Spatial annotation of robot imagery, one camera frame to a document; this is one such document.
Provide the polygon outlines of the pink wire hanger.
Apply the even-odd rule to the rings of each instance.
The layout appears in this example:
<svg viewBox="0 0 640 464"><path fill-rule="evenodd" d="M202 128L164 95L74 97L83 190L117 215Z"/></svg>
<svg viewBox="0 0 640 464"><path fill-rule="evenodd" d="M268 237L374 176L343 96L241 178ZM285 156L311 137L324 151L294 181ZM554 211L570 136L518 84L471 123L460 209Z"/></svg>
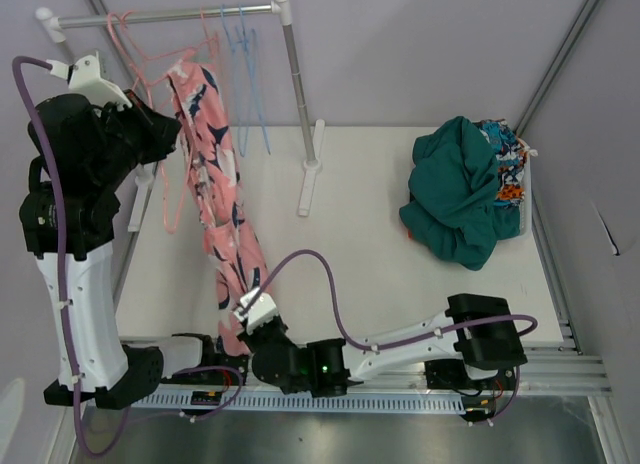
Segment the pink wire hanger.
<svg viewBox="0 0 640 464"><path fill-rule="evenodd" d="M206 23L204 10L200 9L200 22L205 36L205 46L207 49L207 61L214 67L216 71L221 70L221 54L219 36L216 31L210 31Z"/></svg>
<svg viewBox="0 0 640 464"><path fill-rule="evenodd" d="M110 13L107 29L119 55L134 72L133 88L142 91L152 109L168 110L182 125L177 146L183 155L183 177L175 209L170 208L167 160L158 164L165 231L177 231L186 196L191 195L204 235L210 236L228 219L223 167L226 151L232 147L219 71L207 61L205 39L161 54L146 53L129 33L127 17L127 13Z"/></svg>

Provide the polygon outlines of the pink patterned shorts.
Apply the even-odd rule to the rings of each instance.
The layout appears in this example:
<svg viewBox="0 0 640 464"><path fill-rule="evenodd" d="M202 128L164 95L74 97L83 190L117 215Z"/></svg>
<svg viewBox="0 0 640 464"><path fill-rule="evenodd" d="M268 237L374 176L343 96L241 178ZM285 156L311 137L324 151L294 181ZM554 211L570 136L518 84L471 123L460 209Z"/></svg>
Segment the pink patterned shorts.
<svg viewBox="0 0 640 464"><path fill-rule="evenodd" d="M186 186L203 227L203 249L215 267L218 343L230 356L249 353L234 311L268 277L257 235L244 210L239 166L221 86L213 66L179 60L167 72L182 124Z"/></svg>

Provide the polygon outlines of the blue wire hanger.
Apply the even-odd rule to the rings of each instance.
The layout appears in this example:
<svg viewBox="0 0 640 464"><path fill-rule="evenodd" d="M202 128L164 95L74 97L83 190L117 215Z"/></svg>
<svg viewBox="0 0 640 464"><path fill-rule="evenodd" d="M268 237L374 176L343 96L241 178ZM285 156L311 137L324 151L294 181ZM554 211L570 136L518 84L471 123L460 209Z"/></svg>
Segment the blue wire hanger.
<svg viewBox="0 0 640 464"><path fill-rule="evenodd" d="M245 157L248 144L248 127L242 119L242 85L240 82L240 61L241 57L244 55L246 43L244 17L243 14L240 14L241 26L235 25L234 31L231 31L231 26L227 24L227 14L228 9L222 5L220 7L220 19L225 32L231 58L231 89L237 127L236 144L240 156Z"/></svg>
<svg viewBox="0 0 640 464"><path fill-rule="evenodd" d="M267 131L266 120L264 115L264 107L262 101L262 92L258 76L258 35L256 29L249 28L246 24L245 14L240 12L241 22L241 44L243 47L243 55L247 67L249 78L250 95L252 99L252 109L255 111L260 130L262 132L265 150L268 155L271 154L271 144Z"/></svg>

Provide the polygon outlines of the teal shorts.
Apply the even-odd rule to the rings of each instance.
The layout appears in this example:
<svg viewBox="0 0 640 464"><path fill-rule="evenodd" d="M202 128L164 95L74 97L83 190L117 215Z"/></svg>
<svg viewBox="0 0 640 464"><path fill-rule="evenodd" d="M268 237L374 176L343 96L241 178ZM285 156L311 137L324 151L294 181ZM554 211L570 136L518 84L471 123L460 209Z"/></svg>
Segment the teal shorts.
<svg viewBox="0 0 640 464"><path fill-rule="evenodd" d="M519 209L494 205L497 161L471 120L457 116L417 138L412 161L399 217L435 257L479 271L498 242L517 237Z"/></svg>

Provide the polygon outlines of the blue patterned shorts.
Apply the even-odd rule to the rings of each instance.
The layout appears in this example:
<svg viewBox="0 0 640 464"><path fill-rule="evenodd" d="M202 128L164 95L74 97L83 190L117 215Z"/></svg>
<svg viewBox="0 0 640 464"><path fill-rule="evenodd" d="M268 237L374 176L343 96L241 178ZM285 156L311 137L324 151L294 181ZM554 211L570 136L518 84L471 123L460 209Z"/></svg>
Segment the blue patterned shorts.
<svg viewBox="0 0 640 464"><path fill-rule="evenodd" d="M497 161L499 190L494 205L500 208L518 207L521 189L517 184L517 171L524 151L529 148L504 119L480 120L474 125L490 144Z"/></svg>

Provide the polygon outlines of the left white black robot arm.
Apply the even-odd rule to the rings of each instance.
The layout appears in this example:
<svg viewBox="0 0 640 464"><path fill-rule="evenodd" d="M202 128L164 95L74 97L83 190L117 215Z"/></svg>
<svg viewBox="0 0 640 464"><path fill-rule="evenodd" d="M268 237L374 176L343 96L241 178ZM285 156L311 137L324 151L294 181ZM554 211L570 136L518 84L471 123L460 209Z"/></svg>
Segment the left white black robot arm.
<svg viewBox="0 0 640 464"><path fill-rule="evenodd" d="M54 311L59 375L43 392L52 406L93 400L121 410L181 371L197 384L217 371L203 335L174 334L146 345L120 339L111 279L116 191L138 165L172 153L181 130L132 91L125 95L125 105L95 105L69 93L36 106L54 170L35 126L28 126L40 155L30 163L19 218Z"/></svg>

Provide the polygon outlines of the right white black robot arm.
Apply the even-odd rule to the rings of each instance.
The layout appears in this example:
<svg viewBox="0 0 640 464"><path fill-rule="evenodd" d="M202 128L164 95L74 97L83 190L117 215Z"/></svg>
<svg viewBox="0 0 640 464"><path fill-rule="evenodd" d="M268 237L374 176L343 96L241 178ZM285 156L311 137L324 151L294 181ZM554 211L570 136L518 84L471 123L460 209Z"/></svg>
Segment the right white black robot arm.
<svg viewBox="0 0 640 464"><path fill-rule="evenodd" d="M341 337L294 343L268 294L243 296L234 315L253 374L285 394L340 397L390 369L442 360L457 360L458 379L475 388L527 361L517 318L498 297L454 295L446 310L414 326L353 342Z"/></svg>

